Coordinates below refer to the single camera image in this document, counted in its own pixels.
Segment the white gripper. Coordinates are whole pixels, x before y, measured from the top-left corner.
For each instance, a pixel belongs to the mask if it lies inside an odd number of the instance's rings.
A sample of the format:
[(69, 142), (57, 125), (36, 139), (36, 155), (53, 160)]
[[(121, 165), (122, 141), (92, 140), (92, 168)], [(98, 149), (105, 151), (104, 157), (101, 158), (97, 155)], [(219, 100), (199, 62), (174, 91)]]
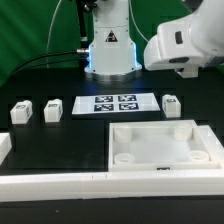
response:
[(197, 78), (199, 68), (197, 66), (187, 66), (185, 68), (176, 69), (175, 72), (182, 78)]

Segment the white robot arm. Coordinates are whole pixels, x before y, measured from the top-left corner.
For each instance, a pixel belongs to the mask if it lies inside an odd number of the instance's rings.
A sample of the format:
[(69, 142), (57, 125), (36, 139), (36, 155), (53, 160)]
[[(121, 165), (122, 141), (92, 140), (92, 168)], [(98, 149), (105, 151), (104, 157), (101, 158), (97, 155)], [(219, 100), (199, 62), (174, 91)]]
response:
[(190, 13), (160, 24), (137, 55), (139, 31), (131, 0), (78, 0), (93, 18), (85, 74), (102, 81), (123, 80), (141, 69), (174, 70), (195, 78), (206, 66), (224, 64), (224, 0), (180, 0)]

